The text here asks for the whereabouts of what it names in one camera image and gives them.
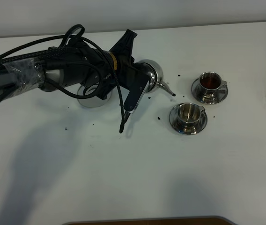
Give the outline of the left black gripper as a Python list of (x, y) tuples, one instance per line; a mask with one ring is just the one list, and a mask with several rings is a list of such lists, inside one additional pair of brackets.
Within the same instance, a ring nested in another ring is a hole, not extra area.
[(134, 58), (132, 57), (133, 41), (137, 34), (127, 29), (124, 35), (109, 50), (113, 58), (113, 67), (116, 71), (118, 83), (125, 89), (130, 89), (136, 80), (136, 71), (133, 68)]

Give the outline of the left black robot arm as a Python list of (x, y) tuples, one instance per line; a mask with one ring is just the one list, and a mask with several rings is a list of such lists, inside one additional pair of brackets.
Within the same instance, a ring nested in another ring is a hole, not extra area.
[(109, 50), (102, 50), (83, 36), (85, 29), (75, 25), (59, 39), (57, 47), (17, 55), (17, 52), (46, 42), (39, 39), (0, 55), (0, 103), (33, 89), (46, 92), (60, 90), (76, 99), (98, 97), (105, 99), (113, 89), (129, 90), (120, 99), (121, 124), (126, 121), (147, 85), (147, 78), (133, 66), (132, 49), (136, 34), (127, 30)]

